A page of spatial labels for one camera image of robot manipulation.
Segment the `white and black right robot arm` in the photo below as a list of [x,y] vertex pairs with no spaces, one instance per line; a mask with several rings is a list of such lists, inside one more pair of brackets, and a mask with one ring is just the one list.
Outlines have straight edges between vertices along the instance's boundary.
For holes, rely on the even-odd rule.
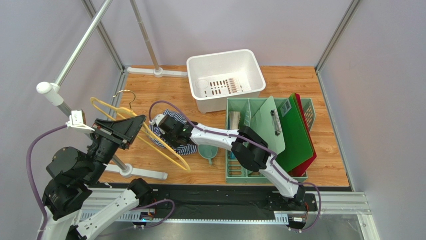
[[266,177],[288,202],[304,203],[306,188],[283,170],[276,161],[277,153],[250,127],[218,129],[192,121],[182,123],[163,114],[157,115],[150,124],[159,128],[161,136],[173,147],[206,145],[232,152],[243,168]]

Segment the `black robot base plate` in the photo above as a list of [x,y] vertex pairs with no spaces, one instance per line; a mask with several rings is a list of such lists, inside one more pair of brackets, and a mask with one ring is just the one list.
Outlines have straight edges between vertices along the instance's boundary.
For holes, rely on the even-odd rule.
[[244,185],[171,185],[151,184],[152,193],[142,198],[141,206],[161,200],[155,209],[157,217],[171,215],[184,220],[273,220],[275,212],[316,213],[318,201],[306,194],[303,203],[283,198],[274,186]]

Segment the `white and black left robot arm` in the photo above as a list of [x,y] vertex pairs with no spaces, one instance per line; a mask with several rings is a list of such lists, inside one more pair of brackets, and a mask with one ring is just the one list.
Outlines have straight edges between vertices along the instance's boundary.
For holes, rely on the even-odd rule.
[[86,153],[74,147],[64,147],[56,152],[46,167],[52,179],[41,200],[45,216],[38,236],[40,240],[95,239],[124,213],[153,202],[153,189],[138,178],[112,203],[78,223],[83,204],[93,193],[89,188],[99,183],[118,149],[130,148],[146,116],[116,121],[96,119],[93,126],[88,126],[85,117],[77,111],[69,118],[66,127],[88,135],[92,144]]

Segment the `blue white striped tank top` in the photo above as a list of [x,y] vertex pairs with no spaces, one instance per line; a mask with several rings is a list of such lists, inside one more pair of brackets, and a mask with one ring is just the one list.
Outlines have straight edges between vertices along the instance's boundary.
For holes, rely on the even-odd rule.
[[158,136],[167,146],[171,147],[178,155],[180,156],[187,156],[196,154],[198,152],[198,147],[193,144],[190,141],[190,144],[187,146],[179,146],[177,148],[171,146],[169,143],[166,142],[166,140],[163,138],[164,132],[160,130],[160,127],[167,126],[168,128],[174,128],[180,125],[185,125],[186,127],[192,127],[191,125],[187,124],[187,120],[184,118],[184,116],[180,113],[171,111],[169,109],[165,110],[163,113],[166,117],[162,120],[162,122],[158,126],[152,126],[148,125],[149,129]]

